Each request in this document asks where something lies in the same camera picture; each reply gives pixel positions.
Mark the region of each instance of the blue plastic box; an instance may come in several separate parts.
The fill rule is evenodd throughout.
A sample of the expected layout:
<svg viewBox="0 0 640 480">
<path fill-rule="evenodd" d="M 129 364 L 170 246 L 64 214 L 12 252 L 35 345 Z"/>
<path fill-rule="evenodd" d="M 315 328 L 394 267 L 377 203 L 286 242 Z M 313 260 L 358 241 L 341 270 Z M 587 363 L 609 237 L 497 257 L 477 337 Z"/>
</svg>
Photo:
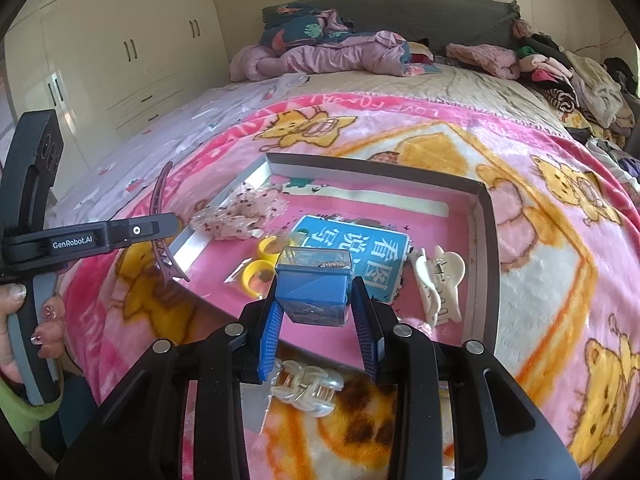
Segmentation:
<svg viewBox="0 0 640 480">
<path fill-rule="evenodd" d="M 276 301 L 294 323 L 342 326 L 353 271 L 347 250 L 286 247 L 276 264 Z"/>
</svg>

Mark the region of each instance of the blue gripper pad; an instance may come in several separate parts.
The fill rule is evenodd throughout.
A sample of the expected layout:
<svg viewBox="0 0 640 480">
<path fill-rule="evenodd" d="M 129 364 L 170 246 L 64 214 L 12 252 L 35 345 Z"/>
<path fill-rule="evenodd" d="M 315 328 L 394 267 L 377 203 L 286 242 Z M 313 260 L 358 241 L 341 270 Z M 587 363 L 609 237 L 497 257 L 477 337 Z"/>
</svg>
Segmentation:
<svg viewBox="0 0 640 480">
<path fill-rule="evenodd" d="M 356 325 L 364 371 L 375 382 L 378 376 L 378 349 L 372 338 L 365 301 L 369 301 L 369 298 L 362 298 L 359 294 L 354 293 L 354 289 L 351 289 L 351 312 L 353 313 L 353 322 Z"/>
<path fill-rule="evenodd" d="M 273 370 L 273 363 L 276 359 L 276 350 L 278 349 L 278 339 L 280 338 L 280 327 L 282 326 L 282 317 L 284 310 L 277 301 L 273 301 L 269 310 L 269 317 L 262 332 L 258 358 L 258 377 L 261 381 L 266 381 L 267 376 Z"/>
</svg>

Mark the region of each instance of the yellow ring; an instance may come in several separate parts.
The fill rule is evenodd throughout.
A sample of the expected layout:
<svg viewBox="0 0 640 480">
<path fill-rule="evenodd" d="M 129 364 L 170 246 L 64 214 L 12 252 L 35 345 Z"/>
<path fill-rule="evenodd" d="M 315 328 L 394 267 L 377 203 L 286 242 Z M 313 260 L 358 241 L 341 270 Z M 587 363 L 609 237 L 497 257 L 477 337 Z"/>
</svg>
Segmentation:
<svg viewBox="0 0 640 480">
<path fill-rule="evenodd" d="M 244 289 L 244 291 L 252 298 L 259 299 L 261 297 L 261 294 L 259 292 L 256 292 L 249 286 L 249 280 L 254 274 L 257 274 L 262 270 L 270 270 L 274 274 L 276 272 L 275 266 L 267 260 L 254 260 L 242 270 L 240 283 L 242 284 L 242 288 Z"/>
<path fill-rule="evenodd" d="M 271 242 L 273 242 L 277 238 L 278 238 L 277 236 L 267 236 L 263 240 L 260 240 L 260 242 L 258 243 L 258 249 L 257 249 L 258 258 L 260 258 L 261 260 L 267 260 L 268 262 L 271 262 L 273 265 L 276 264 L 276 262 L 278 261 L 278 257 L 280 256 L 280 253 L 268 253 L 266 252 L 266 248 Z"/>
</svg>

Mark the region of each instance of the green sleeve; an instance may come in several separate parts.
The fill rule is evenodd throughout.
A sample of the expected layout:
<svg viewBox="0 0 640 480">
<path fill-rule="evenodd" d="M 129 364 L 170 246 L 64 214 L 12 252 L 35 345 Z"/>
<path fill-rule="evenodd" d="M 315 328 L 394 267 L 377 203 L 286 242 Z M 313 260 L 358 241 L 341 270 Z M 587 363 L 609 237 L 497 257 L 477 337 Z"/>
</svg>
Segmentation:
<svg viewBox="0 0 640 480">
<path fill-rule="evenodd" d="M 60 391 L 62 392 L 62 370 L 58 367 Z M 0 408 L 9 425 L 23 444 L 29 443 L 31 431 L 43 420 L 51 418 L 60 407 L 62 393 L 57 400 L 42 406 L 31 406 L 17 396 L 14 391 L 0 379 Z"/>
</svg>

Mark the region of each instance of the drawer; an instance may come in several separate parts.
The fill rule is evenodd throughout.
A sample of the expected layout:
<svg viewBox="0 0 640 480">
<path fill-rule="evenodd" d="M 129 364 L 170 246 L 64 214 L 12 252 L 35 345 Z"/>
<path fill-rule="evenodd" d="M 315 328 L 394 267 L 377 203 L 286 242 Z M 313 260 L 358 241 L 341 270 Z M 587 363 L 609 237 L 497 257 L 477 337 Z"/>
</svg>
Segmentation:
<svg viewBox="0 0 640 480">
<path fill-rule="evenodd" d="M 119 128 L 181 90 L 182 85 L 178 74 L 171 74 L 109 108 L 111 120 L 114 126 Z"/>
<path fill-rule="evenodd" d="M 121 127 L 116 128 L 118 136 L 122 139 L 129 139 L 136 133 L 144 132 L 151 127 L 155 122 L 163 115 L 175 110 L 184 104 L 184 92 L 177 91 L 176 93 L 169 95 L 163 101 L 160 101 L 155 106 L 150 107 L 141 114 L 134 117 L 132 120 L 123 124 Z"/>
</svg>

